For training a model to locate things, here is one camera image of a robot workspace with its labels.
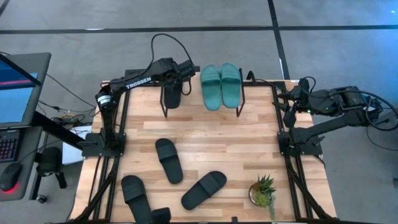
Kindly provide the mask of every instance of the computer monitor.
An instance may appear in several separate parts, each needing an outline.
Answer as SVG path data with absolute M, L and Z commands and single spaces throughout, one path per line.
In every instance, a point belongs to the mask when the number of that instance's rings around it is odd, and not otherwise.
M 0 90 L 41 86 L 41 82 L 0 54 Z

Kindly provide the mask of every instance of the plant pot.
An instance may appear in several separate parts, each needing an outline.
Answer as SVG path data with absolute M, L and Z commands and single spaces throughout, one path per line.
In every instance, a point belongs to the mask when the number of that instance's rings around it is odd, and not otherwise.
M 253 193 L 252 193 L 252 188 L 253 188 L 253 185 L 252 186 L 250 186 L 250 188 L 249 188 L 249 200 L 251 201 L 251 203 L 253 203 L 253 205 L 255 205 L 255 206 L 257 206 L 257 207 L 260 207 L 260 208 L 263 208 L 263 207 L 261 207 L 261 206 L 259 206 L 255 201 L 254 201 L 254 199 L 253 199 Z

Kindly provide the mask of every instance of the desk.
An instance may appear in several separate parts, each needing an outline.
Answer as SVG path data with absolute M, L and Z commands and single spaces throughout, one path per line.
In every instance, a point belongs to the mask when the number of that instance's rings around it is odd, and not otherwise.
M 29 98 L 29 102 L 27 104 L 27 108 L 25 110 L 24 117 L 21 123 L 0 124 L 0 129 L 31 126 L 30 128 L 25 128 L 24 134 L 20 136 L 21 149 L 19 151 L 18 158 L 22 158 L 27 153 L 32 152 L 34 149 L 37 149 L 42 131 L 46 131 L 75 147 L 79 147 L 76 145 L 76 143 L 78 141 L 84 141 L 82 138 L 72 134 L 69 130 L 57 125 L 50 119 L 46 118 L 44 115 L 35 111 L 37 102 L 39 101 L 40 93 L 42 91 L 45 76 L 47 74 L 47 69 L 49 67 L 51 54 L 37 53 L 10 55 L 7 56 L 7 58 L 12 60 L 28 73 L 37 73 L 37 79 L 42 83 L 41 86 L 34 87 L 34 89 L 32 90 L 32 94 Z M 0 201 L 19 200 L 24 197 L 35 158 L 35 152 L 29 154 L 29 156 L 24 158 L 24 160 L 21 162 L 22 172 L 19 175 L 19 180 L 16 185 L 17 187 L 15 191 L 9 194 L 0 191 Z M 0 174 L 2 174 L 4 169 L 10 163 L 12 162 L 0 162 Z M 35 181 L 34 189 L 37 190 L 39 188 L 39 185 L 40 182 Z
M 286 81 L 288 89 L 296 84 Z M 278 124 L 272 90 L 266 86 L 244 90 L 246 104 L 239 118 L 235 110 L 225 107 L 219 111 L 206 110 L 199 73 L 192 78 L 192 93 L 182 97 L 177 109 L 169 110 L 168 118 L 164 118 L 159 105 L 159 87 L 131 90 L 125 128 L 127 143 L 119 164 L 111 221 L 134 220 L 121 188 L 121 179 L 126 175 L 142 179 L 151 209 L 170 207 L 172 222 L 230 222 L 231 217 L 238 217 L 239 222 L 270 221 L 268 209 L 256 207 L 248 199 L 248 190 L 257 176 L 268 174 L 275 178 L 277 189 L 275 220 L 295 220 L 285 161 L 276 138 Z M 312 126 L 311 116 L 298 114 L 296 125 Z M 94 118 L 93 132 L 98 133 L 100 127 L 99 114 Z M 172 185 L 166 178 L 154 147 L 158 138 L 169 138 L 176 145 L 184 174 L 180 184 Z M 302 156 L 302 160 L 309 191 L 327 213 L 335 216 L 323 164 L 313 156 Z M 83 163 L 71 218 L 77 217 L 88 203 L 96 161 L 94 157 Z M 185 210 L 180 202 L 182 195 L 211 170 L 223 172 L 228 178 L 226 185 L 198 208 Z M 305 217 L 302 196 L 297 191 Z M 104 217 L 107 197 L 105 192 L 100 218 Z

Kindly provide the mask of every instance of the wooden tabletop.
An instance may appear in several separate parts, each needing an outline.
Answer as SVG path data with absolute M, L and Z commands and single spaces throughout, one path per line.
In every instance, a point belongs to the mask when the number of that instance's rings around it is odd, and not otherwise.
M 297 84 L 285 81 L 288 89 Z M 224 106 L 219 111 L 207 111 L 203 105 L 199 73 L 192 78 L 192 93 L 182 96 L 177 109 L 169 110 L 164 118 L 159 105 L 159 87 L 139 87 L 131 90 L 125 132 L 127 144 L 121 158 L 111 216 L 112 222 L 133 222 L 134 217 L 124 203 L 121 179 L 136 175 L 144 182 L 151 209 L 169 207 L 172 222 L 240 222 L 271 221 L 268 209 L 254 206 L 248 190 L 257 176 L 271 175 L 277 189 L 275 220 L 293 221 L 294 212 L 284 158 L 276 138 L 278 124 L 272 105 L 271 88 L 245 87 L 246 104 L 239 118 L 235 110 Z M 121 114 L 123 100 L 119 107 Z M 297 114 L 296 126 L 312 126 L 309 114 Z M 100 114 L 95 116 L 93 132 L 101 127 Z M 177 148 L 184 179 L 170 184 L 155 151 L 155 141 L 171 139 Z M 323 164 L 313 156 L 302 156 L 307 187 L 324 210 L 335 216 Z M 80 175 L 71 218 L 87 206 L 97 158 L 86 159 Z M 218 170 L 227 176 L 226 185 L 198 208 L 188 211 L 181 205 L 182 195 L 209 171 Z M 101 172 L 99 166 L 94 194 Z M 300 211 L 305 217 L 302 194 L 297 189 Z M 104 217 L 105 192 L 99 217 Z

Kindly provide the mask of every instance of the potted plant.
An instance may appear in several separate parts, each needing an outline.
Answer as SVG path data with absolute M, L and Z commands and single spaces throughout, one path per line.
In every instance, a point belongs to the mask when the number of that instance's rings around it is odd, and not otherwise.
M 275 191 L 276 189 L 271 187 L 274 183 L 274 179 L 264 175 L 258 177 L 258 180 L 249 189 L 250 201 L 258 207 L 269 208 L 271 219 L 275 219 Z

